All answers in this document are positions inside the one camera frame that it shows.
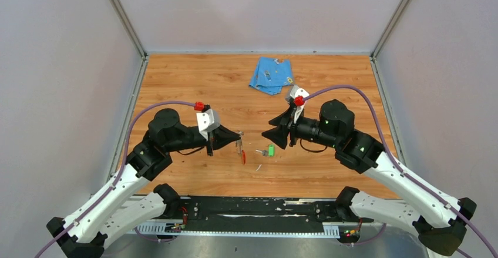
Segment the metal keyring plate with spring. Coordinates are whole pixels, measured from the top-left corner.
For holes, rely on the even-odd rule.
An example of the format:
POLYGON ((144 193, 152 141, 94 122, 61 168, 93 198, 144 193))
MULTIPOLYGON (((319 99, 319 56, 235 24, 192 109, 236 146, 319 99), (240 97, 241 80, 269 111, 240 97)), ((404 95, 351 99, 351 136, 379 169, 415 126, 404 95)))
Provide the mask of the metal keyring plate with spring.
POLYGON ((238 155, 239 155, 239 157, 241 159, 242 165, 245 165, 245 163, 246 163, 246 154, 245 154, 245 150, 244 150, 244 147, 243 147, 243 136, 244 136, 244 132, 239 131, 238 134, 239 134, 239 138, 235 142, 235 146, 237 148, 237 153, 238 153, 238 155))

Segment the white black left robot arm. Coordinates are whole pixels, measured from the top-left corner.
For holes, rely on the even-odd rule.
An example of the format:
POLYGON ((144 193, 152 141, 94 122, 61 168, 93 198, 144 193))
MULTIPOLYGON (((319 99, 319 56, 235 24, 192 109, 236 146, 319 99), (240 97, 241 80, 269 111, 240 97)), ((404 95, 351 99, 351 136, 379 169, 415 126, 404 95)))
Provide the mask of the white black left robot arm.
POLYGON ((221 124, 218 113, 208 105, 191 104, 197 112, 195 126, 183 125, 179 113, 169 108, 171 102, 165 105, 149 122, 143 140, 124 153, 117 173, 83 206, 47 223, 53 241, 66 257, 101 257, 116 239, 149 219, 180 215, 186 222, 187 210, 168 184, 156 186, 125 209, 121 206, 172 164, 172 152, 205 149, 212 156, 215 150, 241 139, 239 133, 221 124))

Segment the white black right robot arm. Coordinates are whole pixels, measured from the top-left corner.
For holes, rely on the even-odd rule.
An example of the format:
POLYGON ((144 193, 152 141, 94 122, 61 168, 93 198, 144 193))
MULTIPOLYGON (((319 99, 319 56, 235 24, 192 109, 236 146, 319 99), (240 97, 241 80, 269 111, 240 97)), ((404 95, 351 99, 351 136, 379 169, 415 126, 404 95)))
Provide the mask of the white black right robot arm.
POLYGON ((416 236, 435 253, 453 255, 475 213, 475 202, 466 197, 457 199, 413 175, 380 141, 355 129, 354 120, 354 113, 336 99, 321 106, 319 119, 306 118, 291 105, 270 120, 271 129, 263 132, 263 137, 281 149, 294 146, 298 140, 333 148, 342 165, 382 183, 404 201, 397 205, 345 187, 336 199, 335 213, 339 219, 378 220, 416 236))

